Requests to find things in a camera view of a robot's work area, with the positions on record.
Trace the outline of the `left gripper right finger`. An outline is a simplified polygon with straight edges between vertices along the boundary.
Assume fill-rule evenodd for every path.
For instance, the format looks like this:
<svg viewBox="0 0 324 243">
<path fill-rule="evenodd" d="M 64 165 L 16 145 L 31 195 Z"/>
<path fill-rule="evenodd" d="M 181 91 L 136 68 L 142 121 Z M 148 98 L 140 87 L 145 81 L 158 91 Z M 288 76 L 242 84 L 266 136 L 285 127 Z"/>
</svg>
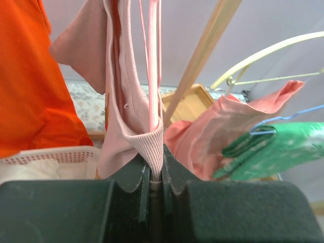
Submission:
<svg viewBox="0 0 324 243">
<path fill-rule="evenodd" d="M 302 191 L 282 181 L 203 181 L 164 147 L 165 242 L 323 242 Z"/>
</svg>

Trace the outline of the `dusty pink t shirt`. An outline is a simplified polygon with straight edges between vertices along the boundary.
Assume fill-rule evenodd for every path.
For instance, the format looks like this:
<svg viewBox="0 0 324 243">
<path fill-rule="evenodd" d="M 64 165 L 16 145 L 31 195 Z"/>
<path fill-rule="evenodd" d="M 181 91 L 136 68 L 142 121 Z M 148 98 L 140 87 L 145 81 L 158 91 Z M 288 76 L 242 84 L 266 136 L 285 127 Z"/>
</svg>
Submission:
<svg viewBox="0 0 324 243">
<path fill-rule="evenodd" d="M 159 181 L 163 165 L 163 122 L 150 130 L 149 101 L 136 70 L 130 1 L 87 1 L 50 46 L 54 59 L 70 66 L 106 96 L 108 127 L 98 160 L 107 178 L 141 155 Z"/>
</svg>

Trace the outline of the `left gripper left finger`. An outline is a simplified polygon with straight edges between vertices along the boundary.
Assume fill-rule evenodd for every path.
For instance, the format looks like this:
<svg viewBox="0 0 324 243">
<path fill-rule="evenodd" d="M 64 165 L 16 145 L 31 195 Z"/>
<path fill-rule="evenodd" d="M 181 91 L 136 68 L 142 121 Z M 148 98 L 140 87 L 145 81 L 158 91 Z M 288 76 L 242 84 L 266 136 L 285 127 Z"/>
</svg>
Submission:
<svg viewBox="0 0 324 243">
<path fill-rule="evenodd" d="M 1 185 L 1 242 L 143 242 L 150 169 L 141 156 L 105 180 Z"/>
</svg>

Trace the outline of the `pink wire hanger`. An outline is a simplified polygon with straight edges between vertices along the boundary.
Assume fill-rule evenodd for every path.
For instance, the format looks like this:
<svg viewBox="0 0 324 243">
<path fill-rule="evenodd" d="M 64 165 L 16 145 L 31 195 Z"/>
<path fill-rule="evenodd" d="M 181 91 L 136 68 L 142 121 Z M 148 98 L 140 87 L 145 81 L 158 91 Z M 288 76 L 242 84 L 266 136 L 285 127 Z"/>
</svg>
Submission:
<svg viewBox="0 0 324 243">
<path fill-rule="evenodd" d="M 146 36 L 142 1 L 139 0 L 141 24 L 144 39 L 146 70 L 149 86 L 149 124 L 153 132 L 158 126 L 158 120 L 163 114 L 160 96 L 160 82 L 162 75 L 161 60 L 161 3 L 149 2 L 148 36 Z"/>
</svg>

